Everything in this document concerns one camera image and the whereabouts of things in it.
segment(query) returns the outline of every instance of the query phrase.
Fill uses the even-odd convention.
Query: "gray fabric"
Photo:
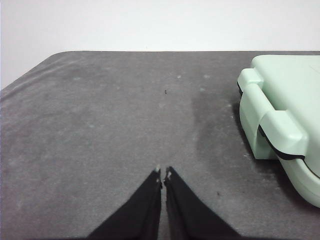
[[[320,209],[240,128],[237,77],[267,53],[62,52],[17,79],[1,92],[1,239],[86,236],[157,164],[242,235],[318,239]]]

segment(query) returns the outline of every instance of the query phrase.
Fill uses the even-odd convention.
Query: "black rubber seal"
[[[272,145],[272,143],[270,142],[270,140],[268,139],[265,131],[262,129],[261,125],[259,124],[258,127],[259,132],[261,133],[261,135],[263,137],[265,137],[266,141],[269,143],[270,147],[273,149],[273,151],[275,152],[275,154],[277,154],[281,159],[283,160],[294,160],[294,159],[302,159],[305,160],[305,156],[303,155],[294,155],[294,154],[288,154],[288,153],[284,153],[282,151],[279,151],[278,149],[275,148],[275,146]]]

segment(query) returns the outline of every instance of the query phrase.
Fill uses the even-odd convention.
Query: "gray table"
[[[157,164],[242,235],[318,239],[320,209],[241,130],[237,77],[269,53],[62,52],[17,79],[1,92],[2,239],[86,236]]]

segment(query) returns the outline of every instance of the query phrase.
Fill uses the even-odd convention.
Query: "plastic case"
[[[278,158],[299,194],[320,208],[320,56],[256,56],[237,83],[254,157]]]

